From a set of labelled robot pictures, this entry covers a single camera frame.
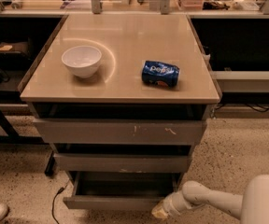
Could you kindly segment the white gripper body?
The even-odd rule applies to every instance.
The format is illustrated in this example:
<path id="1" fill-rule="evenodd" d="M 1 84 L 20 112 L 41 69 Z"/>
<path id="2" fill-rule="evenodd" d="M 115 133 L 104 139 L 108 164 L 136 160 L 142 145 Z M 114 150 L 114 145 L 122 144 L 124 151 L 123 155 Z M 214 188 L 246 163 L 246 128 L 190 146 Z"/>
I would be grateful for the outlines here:
<path id="1" fill-rule="evenodd" d="M 163 210 L 171 217 L 180 216 L 185 210 L 192 209 L 192 205 L 188 202 L 181 191 L 169 194 L 163 200 Z"/>

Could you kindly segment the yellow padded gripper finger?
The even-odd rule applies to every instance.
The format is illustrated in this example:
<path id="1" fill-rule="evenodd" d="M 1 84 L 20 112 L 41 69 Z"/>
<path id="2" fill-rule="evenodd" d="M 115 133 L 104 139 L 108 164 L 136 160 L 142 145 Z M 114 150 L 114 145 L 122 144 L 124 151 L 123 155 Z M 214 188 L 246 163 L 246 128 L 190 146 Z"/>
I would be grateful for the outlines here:
<path id="1" fill-rule="evenodd" d="M 158 219 L 167 219 L 169 215 L 166 210 L 166 205 L 166 201 L 160 201 L 153 207 L 151 214 Z"/>

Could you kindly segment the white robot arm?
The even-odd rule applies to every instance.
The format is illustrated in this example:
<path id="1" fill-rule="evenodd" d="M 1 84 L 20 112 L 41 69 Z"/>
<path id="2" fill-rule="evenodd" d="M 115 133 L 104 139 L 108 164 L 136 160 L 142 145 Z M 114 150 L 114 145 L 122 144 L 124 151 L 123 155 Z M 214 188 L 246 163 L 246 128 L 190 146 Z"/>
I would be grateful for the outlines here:
<path id="1" fill-rule="evenodd" d="M 161 200 L 151 213 L 156 218 L 166 219 L 205 204 L 238 219 L 240 224 L 269 224 L 269 175 L 258 175 L 251 179 L 242 195 L 187 181 L 179 191 Z"/>

